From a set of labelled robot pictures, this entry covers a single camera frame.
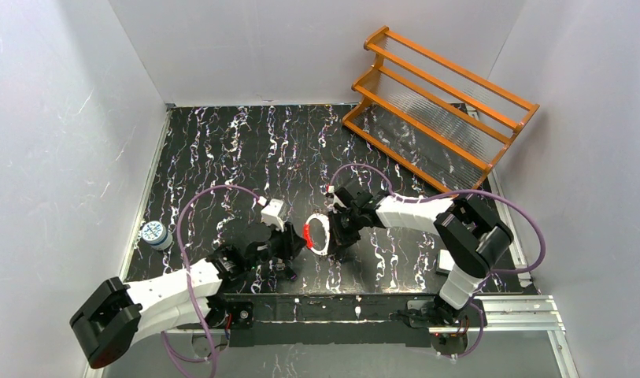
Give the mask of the silver key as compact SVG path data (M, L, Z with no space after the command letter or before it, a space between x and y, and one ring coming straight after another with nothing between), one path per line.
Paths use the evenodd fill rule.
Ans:
M295 282L298 278L297 273L294 271L291 260L283 260L281 258L276 259L274 264L275 271L282 278L290 282Z

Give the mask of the white red keyring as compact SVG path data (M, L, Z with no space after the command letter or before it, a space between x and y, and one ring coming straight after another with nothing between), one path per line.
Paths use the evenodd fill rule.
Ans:
M327 257L331 241L328 216L324 213L312 213L306 219L302 231L306 247L318 257Z

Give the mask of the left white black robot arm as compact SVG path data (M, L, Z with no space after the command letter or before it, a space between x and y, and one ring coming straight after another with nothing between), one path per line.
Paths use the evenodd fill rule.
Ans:
M291 222L282 229L252 224L189 270L129 283L104 280L72 315L70 328L89 366L106 367L150 335L199 319L221 324L227 309L216 296L223 289L264 263L294 260L306 245Z

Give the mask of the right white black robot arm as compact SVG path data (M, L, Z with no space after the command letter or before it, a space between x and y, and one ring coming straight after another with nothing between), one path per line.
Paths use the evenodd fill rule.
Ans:
M330 240L348 247L363 228L408 228L440 237L454 266L434 300L435 313L462 310L513 241L510 228L476 193L423 201L374 195L357 181L329 191Z

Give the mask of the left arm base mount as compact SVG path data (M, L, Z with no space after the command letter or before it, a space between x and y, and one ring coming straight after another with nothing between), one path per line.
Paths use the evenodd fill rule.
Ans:
M254 302L252 295L214 295L200 300L207 305L202 311L203 320L210 330L226 332L249 330L254 323Z

